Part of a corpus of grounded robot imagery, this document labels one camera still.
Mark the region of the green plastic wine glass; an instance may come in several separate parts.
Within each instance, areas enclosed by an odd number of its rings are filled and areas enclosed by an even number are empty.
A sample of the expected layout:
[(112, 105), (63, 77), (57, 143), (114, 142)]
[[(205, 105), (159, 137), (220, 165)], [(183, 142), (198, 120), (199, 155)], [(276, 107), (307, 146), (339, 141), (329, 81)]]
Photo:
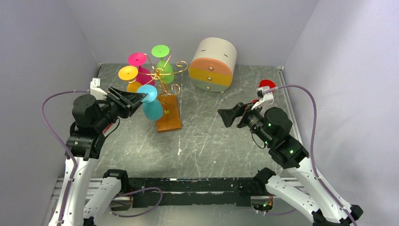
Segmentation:
[(174, 70), (172, 65), (167, 62), (170, 54), (169, 47), (162, 44), (156, 45), (152, 48), (151, 54), (160, 59), (156, 68), (159, 69), (161, 81), (170, 84), (174, 80), (175, 76), (173, 74)]

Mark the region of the blue plastic wine glass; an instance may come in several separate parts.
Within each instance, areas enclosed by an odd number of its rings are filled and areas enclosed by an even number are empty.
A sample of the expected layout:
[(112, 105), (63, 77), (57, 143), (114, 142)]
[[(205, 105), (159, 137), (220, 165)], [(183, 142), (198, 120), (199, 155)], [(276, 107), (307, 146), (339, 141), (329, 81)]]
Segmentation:
[(157, 99), (157, 89), (152, 85), (142, 85), (137, 92), (146, 94), (146, 97), (141, 101), (146, 118), (151, 121), (159, 120), (163, 116), (164, 111), (162, 104)]

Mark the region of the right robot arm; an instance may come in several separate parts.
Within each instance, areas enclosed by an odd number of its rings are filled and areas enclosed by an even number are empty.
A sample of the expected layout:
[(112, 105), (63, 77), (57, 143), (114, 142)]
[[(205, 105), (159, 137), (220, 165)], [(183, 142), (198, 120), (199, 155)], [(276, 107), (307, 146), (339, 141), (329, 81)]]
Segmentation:
[(268, 148), (271, 158), (306, 190), (303, 193), (271, 169), (264, 168), (253, 178), (254, 190), (258, 194), (269, 192), (280, 197), (314, 226), (349, 226), (362, 216), (364, 211), (360, 206), (348, 203), (331, 185), (320, 181), (322, 175), (313, 168), (309, 152), (290, 135), (293, 123), (284, 110), (272, 107), (261, 114), (259, 109), (252, 108), (252, 103), (238, 103), (231, 109), (217, 112), (227, 128), (241, 117), (237, 128), (248, 127), (251, 134), (263, 142), (263, 148)]

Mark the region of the magenta plastic wine glass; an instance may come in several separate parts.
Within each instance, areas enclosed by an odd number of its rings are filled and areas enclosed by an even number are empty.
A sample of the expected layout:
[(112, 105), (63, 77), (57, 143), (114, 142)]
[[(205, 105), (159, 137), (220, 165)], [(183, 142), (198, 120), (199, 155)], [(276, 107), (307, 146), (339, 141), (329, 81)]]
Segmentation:
[(136, 76), (136, 81), (142, 85), (155, 85), (155, 81), (152, 76), (149, 75), (151, 72), (144, 68), (143, 65), (147, 61), (147, 56), (144, 53), (136, 52), (128, 57), (128, 63), (138, 69), (138, 75)]

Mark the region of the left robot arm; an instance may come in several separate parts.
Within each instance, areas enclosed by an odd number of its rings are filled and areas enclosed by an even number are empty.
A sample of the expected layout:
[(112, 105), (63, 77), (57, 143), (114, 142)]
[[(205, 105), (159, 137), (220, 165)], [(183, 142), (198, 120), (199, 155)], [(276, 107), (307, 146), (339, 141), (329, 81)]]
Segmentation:
[(125, 170), (110, 169), (95, 194), (86, 200), (89, 183), (97, 167), (106, 140), (104, 130), (118, 119), (131, 117), (147, 97), (145, 93), (125, 92), (109, 88), (102, 99), (89, 90), (73, 102), (74, 122), (64, 142), (53, 136), (65, 149), (64, 180), (50, 226), (96, 226), (116, 195), (126, 195), (130, 182)]

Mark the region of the orange plastic wine glass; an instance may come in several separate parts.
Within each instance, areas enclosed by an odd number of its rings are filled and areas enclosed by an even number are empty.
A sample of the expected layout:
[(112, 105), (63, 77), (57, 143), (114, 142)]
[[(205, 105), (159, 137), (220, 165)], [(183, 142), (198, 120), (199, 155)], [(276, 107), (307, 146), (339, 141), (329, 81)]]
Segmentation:
[(124, 66), (118, 72), (118, 77), (127, 82), (127, 92), (136, 93), (137, 90), (142, 86), (136, 79), (138, 76), (138, 69), (135, 66)]

